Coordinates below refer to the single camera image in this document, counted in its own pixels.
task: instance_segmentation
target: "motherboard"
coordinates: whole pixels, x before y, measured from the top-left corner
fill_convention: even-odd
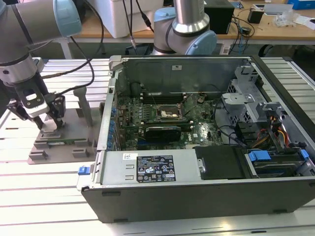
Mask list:
[[[121,150],[191,149],[222,145],[212,114],[216,100],[189,94],[179,103],[160,104],[151,98],[118,99]]]

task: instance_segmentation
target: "green circuit board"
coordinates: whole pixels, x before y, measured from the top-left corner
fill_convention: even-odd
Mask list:
[[[123,133],[122,150],[191,149],[195,146],[222,145],[221,136],[211,119],[214,101],[207,100],[205,95],[190,95],[180,104],[143,104],[139,98],[122,97],[118,109]],[[179,141],[146,141],[146,127],[170,125],[182,129]]]

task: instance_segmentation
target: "power supply label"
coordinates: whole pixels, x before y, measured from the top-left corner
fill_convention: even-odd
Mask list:
[[[137,181],[139,183],[176,181],[173,156],[138,156]]]

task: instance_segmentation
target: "desk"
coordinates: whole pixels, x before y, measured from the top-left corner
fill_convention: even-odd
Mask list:
[[[294,99],[305,105],[301,107],[309,111],[307,105],[314,102],[311,98],[314,93],[306,82],[309,79],[298,67],[281,58],[265,58],[264,61]],[[84,60],[50,60],[42,75],[70,70],[82,62]],[[110,79],[108,62],[108,59],[92,60],[96,79],[87,93],[91,107],[98,107],[99,102],[106,99]],[[47,79],[45,83],[49,91],[60,92],[86,83],[90,76],[91,71],[85,66],[67,76]],[[65,96],[67,108],[78,108],[78,98],[73,92]],[[315,118],[315,113],[308,115]],[[259,234],[264,236],[315,235],[315,200],[288,214],[102,224],[76,188],[77,170],[92,162],[27,164],[38,132],[35,124],[22,121],[9,111],[0,118],[1,236],[248,236],[259,231],[265,231]]]
[[[264,4],[264,1],[242,1],[244,9],[249,9],[252,4]],[[234,15],[237,16],[241,11],[235,9]],[[315,17],[314,10],[299,10],[297,13]],[[238,16],[239,18],[246,20],[249,11],[243,11]],[[255,27],[255,34],[248,41],[249,44],[279,44],[279,45],[313,45],[315,42],[315,31],[307,28],[306,26],[296,25],[296,27],[281,27],[278,28],[273,25],[272,20],[274,16],[263,15],[260,24],[253,24]],[[153,33],[150,30],[144,30],[133,34],[137,43],[153,43]],[[75,36],[77,42],[80,43],[98,43],[101,37],[101,29],[97,17],[88,12],[83,22],[83,29],[81,34]],[[237,28],[234,24],[231,25],[228,34],[218,34],[218,43],[222,44],[220,54],[226,55],[229,52],[230,46],[233,44],[237,37]],[[63,53],[66,59],[71,59],[71,51],[68,43],[70,42],[67,38],[57,40],[62,46]],[[129,37],[113,38],[111,34],[105,30],[104,43],[130,43]]]

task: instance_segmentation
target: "floor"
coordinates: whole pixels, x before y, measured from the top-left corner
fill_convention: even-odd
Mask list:
[[[98,44],[91,43],[80,43],[82,50],[86,53],[87,57],[91,57]],[[97,58],[109,58],[112,55],[124,55],[126,47],[130,46],[128,43],[105,43],[104,47],[106,54],[99,53]],[[262,45],[250,45],[245,54],[246,55],[257,55]],[[220,52],[221,45],[218,45],[214,51],[214,55],[218,55]],[[83,58],[79,50],[74,44],[70,45],[74,58]],[[146,48],[139,48],[139,54],[144,54]],[[130,50],[130,55],[134,55],[134,51]],[[32,54],[34,57],[42,57],[43,59],[63,59],[63,52],[58,43],[50,43],[46,47],[36,51]],[[287,46],[287,45],[276,45],[268,51],[267,57],[290,57],[311,77],[315,80],[315,50],[311,46]],[[0,87],[0,115],[6,109],[8,98],[4,95]]]

